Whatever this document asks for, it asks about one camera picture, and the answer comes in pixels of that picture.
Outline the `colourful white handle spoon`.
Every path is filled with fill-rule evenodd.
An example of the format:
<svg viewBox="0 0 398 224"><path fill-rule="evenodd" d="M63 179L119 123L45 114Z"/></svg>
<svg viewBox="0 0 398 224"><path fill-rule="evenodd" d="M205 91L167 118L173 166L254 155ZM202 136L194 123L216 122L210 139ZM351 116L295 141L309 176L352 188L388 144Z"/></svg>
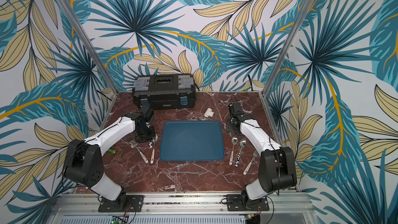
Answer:
<svg viewBox="0 0 398 224"><path fill-rule="evenodd" d="M151 158L150 158L150 163L154 163L154 156L155 156L155 144L158 141L158 136L155 135L155 137L152 139L150 142L150 148L152 148L152 153L151 153Z"/></svg>

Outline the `white handle fork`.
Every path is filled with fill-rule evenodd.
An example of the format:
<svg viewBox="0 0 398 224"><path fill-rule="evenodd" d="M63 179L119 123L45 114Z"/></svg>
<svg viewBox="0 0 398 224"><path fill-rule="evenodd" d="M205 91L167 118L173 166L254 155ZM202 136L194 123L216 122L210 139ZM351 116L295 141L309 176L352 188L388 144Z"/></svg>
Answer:
<svg viewBox="0 0 398 224"><path fill-rule="evenodd" d="M244 174L244 175L247 175L247 173L249 172L249 170L250 170L250 168L251 168L251 166L252 166L252 164L253 164L255 158L256 158L258 155L259 155L259 153L258 153L257 151L255 151L255 152L253 153L252 159L250 160L250 162L248 163L248 165L246 166L246 168L245 168L244 171L243 171L243 174Z"/></svg>
<svg viewBox="0 0 398 224"><path fill-rule="evenodd" d="M141 156L141 158L143 159L143 161L145 163L149 163L148 159L146 158L144 153L141 151L139 145L134 140L131 140L130 143L131 143L132 148L134 148L134 149L136 149L138 151L138 153Z"/></svg>

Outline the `cow pattern handle spoon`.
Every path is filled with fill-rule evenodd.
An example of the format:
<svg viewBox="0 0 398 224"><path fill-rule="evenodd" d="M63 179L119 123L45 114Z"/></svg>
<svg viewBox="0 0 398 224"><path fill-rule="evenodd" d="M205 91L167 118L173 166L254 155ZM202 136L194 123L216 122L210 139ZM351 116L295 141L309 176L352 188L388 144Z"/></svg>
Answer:
<svg viewBox="0 0 398 224"><path fill-rule="evenodd" d="M239 152L237 154L236 161L235 161L235 164L234 164L235 167L239 166L240 159L241 159L241 156L242 156L242 150L245 148L246 144L247 144L247 140L245 138L240 140L240 142L239 142Z"/></svg>

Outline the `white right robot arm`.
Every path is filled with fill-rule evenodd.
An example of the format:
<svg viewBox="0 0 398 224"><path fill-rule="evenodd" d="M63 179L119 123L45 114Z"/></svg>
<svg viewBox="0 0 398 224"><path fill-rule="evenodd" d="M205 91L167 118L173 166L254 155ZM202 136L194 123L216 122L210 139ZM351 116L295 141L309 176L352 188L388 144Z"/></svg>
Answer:
<svg viewBox="0 0 398 224"><path fill-rule="evenodd" d="M240 103L229 105L229 132L243 135L260 157L258 179L242 191L245 201L254 202L273 192L295 187L297 184L294 153L272 140L251 114L244 113Z"/></svg>

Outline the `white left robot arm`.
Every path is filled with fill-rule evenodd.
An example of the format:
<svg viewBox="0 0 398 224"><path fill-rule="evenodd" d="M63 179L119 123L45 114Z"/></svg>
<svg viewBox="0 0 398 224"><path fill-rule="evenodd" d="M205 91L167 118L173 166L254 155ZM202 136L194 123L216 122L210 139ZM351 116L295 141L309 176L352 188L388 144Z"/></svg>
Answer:
<svg viewBox="0 0 398 224"><path fill-rule="evenodd" d="M149 105L128 112L99 133L68 144L62 176L91 189L109 201L120 201L122 187L104 172L103 156L125 136L133 134L139 141L152 141L156 134L151 125L154 110Z"/></svg>

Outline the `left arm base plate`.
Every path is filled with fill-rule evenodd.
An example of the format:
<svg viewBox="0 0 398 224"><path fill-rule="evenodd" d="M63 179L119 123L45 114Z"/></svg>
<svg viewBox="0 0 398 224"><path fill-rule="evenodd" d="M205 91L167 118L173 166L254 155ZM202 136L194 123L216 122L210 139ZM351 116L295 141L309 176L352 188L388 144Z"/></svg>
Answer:
<svg viewBox="0 0 398 224"><path fill-rule="evenodd" d="M144 195L122 195L117 200L111 201L106 198L101 200L98 208L99 213L116 212L141 212Z"/></svg>

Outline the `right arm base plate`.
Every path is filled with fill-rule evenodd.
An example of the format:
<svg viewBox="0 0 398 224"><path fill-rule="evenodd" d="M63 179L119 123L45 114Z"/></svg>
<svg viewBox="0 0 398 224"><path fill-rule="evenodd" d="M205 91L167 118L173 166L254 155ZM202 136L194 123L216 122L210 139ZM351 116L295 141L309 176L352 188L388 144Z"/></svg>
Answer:
<svg viewBox="0 0 398 224"><path fill-rule="evenodd" d="M269 205L265 198L251 200L243 194L229 194L226 195L226 203L229 212L269 211Z"/></svg>

